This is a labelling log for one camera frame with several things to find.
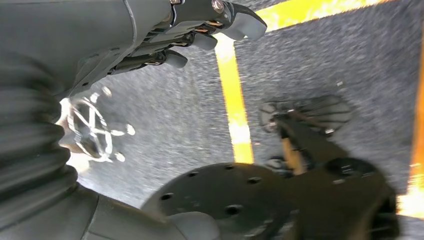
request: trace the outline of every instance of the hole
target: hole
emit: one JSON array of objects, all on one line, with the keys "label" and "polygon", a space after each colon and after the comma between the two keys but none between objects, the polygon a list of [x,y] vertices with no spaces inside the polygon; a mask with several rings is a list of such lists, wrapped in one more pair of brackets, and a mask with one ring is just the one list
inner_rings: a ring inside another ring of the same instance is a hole
[{"label": "hole", "polygon": [[160,197],[160,200],[168,200],[172,198],[173,195],[174,195],[173,193],[164,194],[163,196]]},{"label": "hole", "polygon": [[253,176],[253,177],[250,177],[250,178],[247,180],[247,183],[248,183],[248,184],[257,184],[257,183],[259,183],[261,180],[262,180],[262,178],[260,178],[260,177],[258,177],[258,176]]},{"label": "hole", "polygon": [[188,176],[189,178],[191,178],[191,177],[196,176],[197,174],[199,174],[199,172],[198,172],[198,171],[194,171],[194,172],[190,172],[187,176]]},{"label": "hole", "polygon": [[225,213],[230,216],[239,214],[241,210],[242,210],[241,205],[229,205],[225,207]]}]

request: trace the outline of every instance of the yellow line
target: yellow line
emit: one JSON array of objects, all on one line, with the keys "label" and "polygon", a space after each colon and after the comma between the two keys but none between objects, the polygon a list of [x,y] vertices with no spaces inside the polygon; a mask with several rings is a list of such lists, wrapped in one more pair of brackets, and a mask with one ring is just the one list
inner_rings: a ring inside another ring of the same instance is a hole
[{"label": "yellow line", "polygon": [[400,215],[424,220],[424,46],[421,46],[418,84],[408,190],[407,195],[398,197],[398,208]]},{"label": "yellow line", "polygon": [[256,12],[268,25],[267,32],[341,14],[391,0],[290,0]]},{"label": "yellow line", "polygon": [[[328,17],[390,0],[290,0],[256,13],[268,25],[267,32]],[[237,163],[254,162],[248,119],[237,67],[234,41],[217,34],[216,59],[228,115],[229,133]]]},{"label": "yellow line", "polygon": [[254,158],[251,134],[246,116],[245,102],[243,101],[234,41],[220,34],[215,35],[215,38],[218,39],[215,53],[228,115],[228,128],[234,151],[234,160],[236,163],[252,164]]}]

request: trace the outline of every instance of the pavement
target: pavement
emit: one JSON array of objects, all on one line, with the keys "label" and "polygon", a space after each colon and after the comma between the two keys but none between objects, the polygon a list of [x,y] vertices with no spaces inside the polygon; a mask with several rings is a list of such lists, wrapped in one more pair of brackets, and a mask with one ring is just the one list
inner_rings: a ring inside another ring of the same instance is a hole
[{"label": "pavement", "polygon": [[[253,10],[277,0],[237,0]],[[342,97],[354,118],[332,138],[352,156],[377,165],[405,194],[419,82],[424,1],[394,0],[235,43],[256,163],[281,154],[277,135],[259,125],[269,100]],[[134,207],[192,169],[233,162],[225,100],[215,53],[176,48],[183,69],[149,66],[108,76],[79,95],[111,90],[106,121],[131,124],[117,141],[125,161],[90,161],[78,181]],[[401,217],[405,240],[424,239],[424,221]]]}]

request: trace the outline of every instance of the robotic hand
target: robotic hand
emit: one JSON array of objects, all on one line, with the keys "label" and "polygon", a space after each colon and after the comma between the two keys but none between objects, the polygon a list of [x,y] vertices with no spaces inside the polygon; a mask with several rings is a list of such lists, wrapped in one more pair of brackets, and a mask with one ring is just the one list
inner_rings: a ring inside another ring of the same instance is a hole
[{"label": "robotic hand", "polygon": [[76,182],[54,123],[59,101],[107,75],[163,63],[211,34],[260,38],[266,24],[221,0],[0,2],[0,239],[218,240],[200,212],[155,219]]}]

